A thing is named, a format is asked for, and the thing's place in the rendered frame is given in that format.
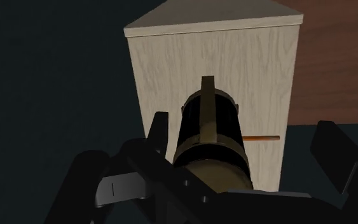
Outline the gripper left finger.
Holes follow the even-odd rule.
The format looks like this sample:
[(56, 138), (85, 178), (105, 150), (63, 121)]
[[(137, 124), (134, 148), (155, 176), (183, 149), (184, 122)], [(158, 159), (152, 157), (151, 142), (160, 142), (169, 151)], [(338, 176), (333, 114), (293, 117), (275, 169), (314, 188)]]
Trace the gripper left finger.
[(105, 224), (113, 205), (128, 200), (153, 224), (216, 224), (216, 193), (163, 157), (168, 118), (155, 113), (149, 137), (125, 142), (113, 157), (76, 155), (44, 224)]

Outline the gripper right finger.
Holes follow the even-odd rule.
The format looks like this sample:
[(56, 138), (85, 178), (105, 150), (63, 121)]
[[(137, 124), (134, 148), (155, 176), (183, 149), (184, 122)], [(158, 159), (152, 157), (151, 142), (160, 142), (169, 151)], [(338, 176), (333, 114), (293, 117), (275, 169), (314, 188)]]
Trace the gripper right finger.
[(319, 121), (310, 151), (336, 190), (346, 195), (341, 209), (358, 224), (358, 145), (332, 121)]

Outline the orange pencil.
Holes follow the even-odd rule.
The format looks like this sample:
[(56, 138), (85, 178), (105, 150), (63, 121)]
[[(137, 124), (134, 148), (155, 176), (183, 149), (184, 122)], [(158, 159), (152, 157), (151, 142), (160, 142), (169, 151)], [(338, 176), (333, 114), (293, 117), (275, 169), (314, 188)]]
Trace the orange pencil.
[(280, 136), (242, 136), (243, 141), (279, 141)]

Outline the pale wood cabinet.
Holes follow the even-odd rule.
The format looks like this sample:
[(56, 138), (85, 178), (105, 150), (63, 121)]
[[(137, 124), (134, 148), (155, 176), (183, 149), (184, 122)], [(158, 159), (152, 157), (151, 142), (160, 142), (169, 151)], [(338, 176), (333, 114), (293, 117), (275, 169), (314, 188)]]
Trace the pale wood cabinet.
[(169, 114), (166, 158), (177, 147), (181, 108), (202, 76), (238, 104), (257, 190), (279, 189), (294, 65), (303, 14), (273, 0), (166, 0), (128, 24), (128, 41), (144, 130)]

